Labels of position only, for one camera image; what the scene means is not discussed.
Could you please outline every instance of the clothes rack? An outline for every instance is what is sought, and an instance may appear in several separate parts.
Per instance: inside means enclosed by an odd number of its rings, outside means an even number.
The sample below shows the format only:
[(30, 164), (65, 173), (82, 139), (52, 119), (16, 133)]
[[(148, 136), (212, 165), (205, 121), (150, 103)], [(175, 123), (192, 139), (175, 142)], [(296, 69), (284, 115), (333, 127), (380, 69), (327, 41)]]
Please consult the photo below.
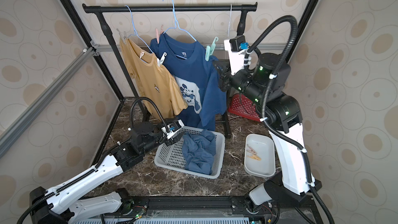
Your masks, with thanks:
[[(173, 11), (172, 6), (129, 6), (132, 12), (163, 12), (163, 11)], [(249, 11), (256, 11), (257, 10), (257, 3), (254, 5), (183, 5), (183, 6), (175, 6), (175, 11), (240, 11), (240, 20), (237, 27), (237, 35), (243, 35), (246, 27), (246, 16)], [(131, 90), (135, 97), (138, 97), (137, 90), (132, 83), (131, 77), (127, 72), (127, 68), (123, 62), (122, 56), (118, 50), (115, 40), (113, 39), (113, 33), (105, 18), (103, 16), (104, 12), (130, 12), (129, 9), (125, 6), (112, 6), (112, 7), (104, 7), (104, 6), (86, 6), (83, 4), (83, 9), (86, 13), (94, 13), (98, 21), (101, 25), (101, 29), (103, 34), (105, 35), (106, 39), (108, 40), (110, 46), (112, 47), (112, 51), (115, 53), (116, 59), (122, 68), (123, 74), (126, 77), (127, 82), (129, 83)], [(227, 92), (227, 101), (229, 98), (230, 91)], [(144, 115), (143, 121), (147, 121), (149, 119), (149, 112), (146, 108), (141, 104), (138, 103), (139, 107), (142, 110)], [(224, 135), (226, 138), (231, 138), (231, 127), (229, 125), (228, 114), (225, 112), (222, 115), (222, 121), (224, 125)]]

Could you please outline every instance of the blue connector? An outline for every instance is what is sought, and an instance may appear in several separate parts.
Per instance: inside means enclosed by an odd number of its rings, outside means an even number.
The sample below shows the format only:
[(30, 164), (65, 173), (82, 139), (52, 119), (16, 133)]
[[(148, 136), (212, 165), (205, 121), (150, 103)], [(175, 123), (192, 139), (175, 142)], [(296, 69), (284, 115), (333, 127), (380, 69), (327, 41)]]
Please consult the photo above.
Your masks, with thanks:
[(240, 49), (245, 50), (247, 48), (249, 48), (249, 44), (247, 42), (242, 42), (240, 44)]

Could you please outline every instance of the plastic basket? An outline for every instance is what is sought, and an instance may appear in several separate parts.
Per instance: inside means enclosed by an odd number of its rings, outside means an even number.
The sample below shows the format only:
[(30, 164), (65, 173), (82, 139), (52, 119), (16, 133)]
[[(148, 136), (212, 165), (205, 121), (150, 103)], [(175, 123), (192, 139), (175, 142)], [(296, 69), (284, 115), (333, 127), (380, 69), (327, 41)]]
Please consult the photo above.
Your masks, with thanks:
[[(200, 135), (203, 129), (195, 127), (182, 127), (178, 133), (187, 131), (190, 134)], [(214, 156), (213, 167), (211, 168), (212, 174), (206, 175), (202, 173), (192, 172), (185, 170), (185, 164), (187, 163), (182, 156), (182, 144), (183, 140), (171, 145), (166, 146), (161, 144), (156, 151), (155, 164), (159, 167), (166, 169), (172, 169), (178, 172), (183, 172), (191, 175), (197, 175), (199, 177), (206, 177), (210, 179), (216, 179), (221, 172), (222, 160), (224, 159), (224, 148), (225, 148), (225, 137), (219, 132), (212, 132), (216, 137), (216, 155)]]
[(260, 117), (256, 113), (256, 107), (253, 105), (253, 102), (244, 95), (241, 95), (240, 100), (238, 93), (232, 96), (228, 112), (260, 122)]

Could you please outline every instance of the mickey mouse print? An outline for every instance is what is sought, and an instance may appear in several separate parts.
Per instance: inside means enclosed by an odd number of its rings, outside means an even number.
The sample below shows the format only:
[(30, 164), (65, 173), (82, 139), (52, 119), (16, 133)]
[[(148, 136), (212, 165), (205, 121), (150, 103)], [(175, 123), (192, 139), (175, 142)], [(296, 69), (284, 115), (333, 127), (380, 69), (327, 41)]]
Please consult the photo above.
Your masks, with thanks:
[(193, 106), (195, 112), (198, 114), (202, 110), (202, 104), (200, 102), (199, 88), (196, 83), (189, 82), (184, 79), (175, 76), (177, 84), (180, 86), (182, 97), (187, 102), (188, 106)]

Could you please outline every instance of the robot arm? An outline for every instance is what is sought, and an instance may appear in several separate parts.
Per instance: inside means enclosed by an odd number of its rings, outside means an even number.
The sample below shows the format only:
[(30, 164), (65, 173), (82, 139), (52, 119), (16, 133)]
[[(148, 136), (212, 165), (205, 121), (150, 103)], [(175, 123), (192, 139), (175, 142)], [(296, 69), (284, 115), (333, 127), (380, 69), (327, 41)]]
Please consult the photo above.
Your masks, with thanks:
[[(143, 99), (151, 102), (157, 110), (150, 99), (137, 98), (130, 110), (130, 120), (132, 120), (134, 106)], [(33, 224), (72, 224), (99, 214), (115, 212), (122, 208), (124, 203), (130, 204), (131, 199), (126, 192), (123, 194), (112, 192), (105, 196), (83, 200), (80, 198), (103, 182), (141, 162), (147, 152), (160, 144), (165, 143), (170, 146), (181, 139), (184, 132), (179, 134), (178, 132), (184, 126), (183, 122), (177, 118), (164, 120), (160, 112), (158, 114), (162, 120), (162, 123), (157, 126), (158, 132), (150, 122), (133, 126), (131, 121), (129, 139), (107, 150), (96, 165), (47, 190), (42, 187), (33, 190), (30, 193), (31, 206), (20, 217), (18, 223), (22, 223), (23, 219), (31, 213)]]
[[(281, 55), (261, 54), (256, 67), (253, 70), (249, 69), (249, 54), (282, 22), (290, 23), (291, 33)], [(225, 50), (228, 51), (229, 62), (215, 61), (213, 65), (220, 75), (218, 85), (222, 91), (233, 87), (256, 104), (260, 121), (264, 122), (269, 130), (281, 162), (281, 172), (249, 192), (246, 202), (248, 210), (255, 211), (267, 201), (299, 207), (305, 201), (306, 193), (311, 191), (325, 211), (329, 222), (334, 223), (329, 210), (317, 194), (317, 190), (322, 186), (321, 182), (315, 180), (311, 174), (302, 137), (299, 104), (296, 99), (282, 92), (291, 70), (286, 63), (286, 57), (291, 51), (296, 33), (296, 18), (280, 17), (270, 24), (250, 47), (244, 36), (226, 40), (224, 43), (227, 46)]]

